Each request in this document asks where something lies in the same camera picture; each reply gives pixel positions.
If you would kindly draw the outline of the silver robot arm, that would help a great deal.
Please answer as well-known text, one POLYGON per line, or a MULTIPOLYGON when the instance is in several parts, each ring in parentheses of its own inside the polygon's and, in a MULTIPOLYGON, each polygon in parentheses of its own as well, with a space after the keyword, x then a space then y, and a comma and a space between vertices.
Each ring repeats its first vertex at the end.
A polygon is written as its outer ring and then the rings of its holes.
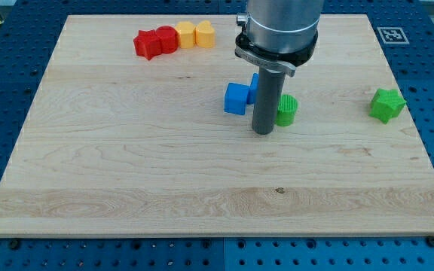
POLYGON ((237 15, 237 57, 289 77, 313 55, 323 0, 248 0, 237 15))

